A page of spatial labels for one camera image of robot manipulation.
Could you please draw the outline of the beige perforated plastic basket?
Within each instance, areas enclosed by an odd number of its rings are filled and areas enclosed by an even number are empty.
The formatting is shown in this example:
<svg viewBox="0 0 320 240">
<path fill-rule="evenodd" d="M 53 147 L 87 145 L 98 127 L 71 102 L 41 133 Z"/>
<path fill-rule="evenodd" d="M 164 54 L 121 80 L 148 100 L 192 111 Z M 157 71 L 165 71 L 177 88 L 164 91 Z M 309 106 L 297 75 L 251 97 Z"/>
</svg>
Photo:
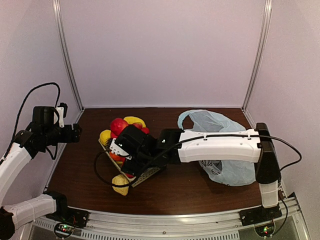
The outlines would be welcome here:
<svg viewBox="0 0 320 240">
<path fill-rule="evenodd" d="M 113 158 L 110 156 L 107 148 L 101 143 L 101 141 L 98 139 L 99 144 L 101 145 L 103 151 L 105 152 L 105 154 L 107 155 L 107 157 L 109 158 L 109 160 L 112 162 L 112 164 L 115 166 L 115 168 L 118 170 L 118 172 L 125 178 L 128 180 L 129 183 L 131 183 L 132 181 L 134 181 L 136 179 L 136 177 L 128 177 L 126 175 L 126 173 L 121 171 L 120 166 L 113 160 Z M 131 185 L 133 188 L 138 186 L 139 184 L 141 184 L 142 182 L 146 181 L 147 179 L 149 179 L 151 176 L 159 173 L 160 171 L 164 170 L 164 168 L 159 168 L 159 167 L 151 167 L 148 168 L 145 172 L 143 172 L 140 177 Z"/>
</svg>

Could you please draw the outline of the pale yellow wrinkled fruit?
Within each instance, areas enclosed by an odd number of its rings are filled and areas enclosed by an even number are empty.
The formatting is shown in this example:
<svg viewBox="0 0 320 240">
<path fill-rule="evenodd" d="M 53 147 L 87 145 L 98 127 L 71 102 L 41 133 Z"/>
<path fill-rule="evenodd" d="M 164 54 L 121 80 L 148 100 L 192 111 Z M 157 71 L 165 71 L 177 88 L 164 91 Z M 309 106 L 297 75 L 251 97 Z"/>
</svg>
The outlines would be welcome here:
<svg viewBox="0 0 320 240">
<path fill-rule="evenodd" d="M 129 193 L 129 187 L 124 185 L 127 185 L 129 181 L 125 176 L 119 174 L 112 179 L 111 183 L 113 184 L 112 188 L 116 193 L 122 196 L 127 196 Z"/>
</svg>

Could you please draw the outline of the red lychee bunch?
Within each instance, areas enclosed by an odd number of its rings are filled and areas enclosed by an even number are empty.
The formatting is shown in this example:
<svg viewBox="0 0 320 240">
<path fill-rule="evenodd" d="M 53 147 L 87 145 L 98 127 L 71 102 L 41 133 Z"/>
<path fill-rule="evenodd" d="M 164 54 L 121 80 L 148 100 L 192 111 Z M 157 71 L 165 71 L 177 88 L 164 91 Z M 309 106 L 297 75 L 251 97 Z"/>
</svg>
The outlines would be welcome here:
<svg viewBox="0 0 320 240">
<path fill-rule="evenodd" d="M 147 128 L 146 126 L 143 126 L 143 124 L 141 122 L 135 122 L 132 125 L 135 126 L 136 128 L 138 128 L 139 130 L 141 130 L 145 134 L 150 133 L 149 128 Z"/>
</svg>

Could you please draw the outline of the dark red fruit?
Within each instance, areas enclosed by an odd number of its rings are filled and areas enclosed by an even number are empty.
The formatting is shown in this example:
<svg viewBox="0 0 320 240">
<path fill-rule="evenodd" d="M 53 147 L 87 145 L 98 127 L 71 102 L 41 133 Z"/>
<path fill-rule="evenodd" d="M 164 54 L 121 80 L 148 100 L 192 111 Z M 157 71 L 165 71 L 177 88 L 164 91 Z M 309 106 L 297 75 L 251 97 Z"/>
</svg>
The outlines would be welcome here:
<svg viewBox="0 0 320 240">
<path fill-rule="evenodd" d="M 109 127 L 111 132 L 118 136 L 128 125 L 127 121 L 118 117 L 110 123 Z"/>
</svg>

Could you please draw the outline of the light blue plastic bag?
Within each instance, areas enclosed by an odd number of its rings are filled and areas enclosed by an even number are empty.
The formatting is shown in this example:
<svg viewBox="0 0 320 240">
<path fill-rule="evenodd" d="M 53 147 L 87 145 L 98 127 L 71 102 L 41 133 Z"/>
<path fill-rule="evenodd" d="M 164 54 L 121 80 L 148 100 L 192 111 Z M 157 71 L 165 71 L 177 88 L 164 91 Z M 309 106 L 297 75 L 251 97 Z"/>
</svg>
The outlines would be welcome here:
<svg viewBox="0 0 320 240">
<path fill-rule="evenodd" d="M 255 164 L 261 150 L 253 129 L 246 130 L 223 114 L 204 109 L 181 113 L 177 120 L 180 129 L 186 117 L 193 127 L 180 135 L 178 157 L 182 163 L 198 162 L 212 181 L 227 186 L 255 182 Z"/>
</svg>

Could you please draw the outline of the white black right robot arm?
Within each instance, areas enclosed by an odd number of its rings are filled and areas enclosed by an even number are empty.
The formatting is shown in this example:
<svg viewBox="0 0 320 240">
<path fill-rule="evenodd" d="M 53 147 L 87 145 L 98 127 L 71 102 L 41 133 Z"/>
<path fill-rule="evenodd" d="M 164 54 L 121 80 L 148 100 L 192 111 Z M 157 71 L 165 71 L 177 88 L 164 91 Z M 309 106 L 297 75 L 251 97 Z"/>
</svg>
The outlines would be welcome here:
<svg viewBox="0 0 320 240">
<path fill-rule="evenodd" d="M 127 126 L 112 140 L 112 153 L 127 158 L 124 171 L 139 177 L 148 168 L 197 161 L 243 161 L 254 164 L 262 206 L 259 220 L 268 220 L 279 204 L 278 184 L 281 171 L 275 147 L 264 123 L 255 129 L 236 132 L 199 132 L 164 129 L 159 138 Z"/>
</svg>

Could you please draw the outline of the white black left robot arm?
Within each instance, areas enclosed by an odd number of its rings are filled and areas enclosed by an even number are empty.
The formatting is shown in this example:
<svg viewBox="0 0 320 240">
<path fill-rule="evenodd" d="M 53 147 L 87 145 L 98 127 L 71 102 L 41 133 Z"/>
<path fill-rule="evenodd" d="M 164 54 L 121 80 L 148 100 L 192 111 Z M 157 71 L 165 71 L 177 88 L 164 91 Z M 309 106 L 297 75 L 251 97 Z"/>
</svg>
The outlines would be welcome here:
<svg viewBox="0 0 320 240">
<path fill-rule="evenodd" d="M 25 130 L 13 135 L 8 151 L 0 160 L 0 198 L 3 200 L 23 168 L 38 153 L 60 143 L 77 143 L 82 129 L 79 124 L 65 124 L 66 107 L 36 106 L 32 121 Z M 53 214 L 61 222 L 72 218 L 65 195 L 49 191 L 13 205 L 0 206 L 0 238 L 9 240 L 17 229 L 35 219 Z"/>
</svg>

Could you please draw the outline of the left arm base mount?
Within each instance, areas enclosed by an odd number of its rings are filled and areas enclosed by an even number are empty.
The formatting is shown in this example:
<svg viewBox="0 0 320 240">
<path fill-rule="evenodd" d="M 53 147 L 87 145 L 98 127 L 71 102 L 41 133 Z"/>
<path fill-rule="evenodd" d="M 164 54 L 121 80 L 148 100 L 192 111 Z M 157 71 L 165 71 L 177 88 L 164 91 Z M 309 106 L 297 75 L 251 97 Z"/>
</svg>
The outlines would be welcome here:
<svg viewBox="0 0 320 240">
<path fill-rule="evenodd" d="M 46 214 L 45 217 L 57 222 L 53 227 L 53 232 L 58 238 L 69 238 L 74 230 L 87 226 L 88 211 L 69 207 L 67 197 L 62 193 L 45 191 L 44 194 L 52 197 L 56 204 L 56 211 Z"/>
</svg>

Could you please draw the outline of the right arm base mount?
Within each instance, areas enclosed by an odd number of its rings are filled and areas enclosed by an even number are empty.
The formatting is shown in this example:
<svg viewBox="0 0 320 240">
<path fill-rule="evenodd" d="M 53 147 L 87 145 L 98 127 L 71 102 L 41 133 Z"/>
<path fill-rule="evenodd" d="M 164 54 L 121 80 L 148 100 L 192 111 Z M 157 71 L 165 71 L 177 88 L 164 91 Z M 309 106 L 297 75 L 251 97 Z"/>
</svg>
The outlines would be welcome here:
<svg viewBox="0 0 320 240">
<path fill-rule="evenodd" d="M 255 233 L 262 238 L 270 238 L 276 232 L 275 219 L 282 216 L 280 206 L 264 208 L 262 205 L 241 210 L 239 217 L 243 227 L 254 226 Z"/>
</svg>

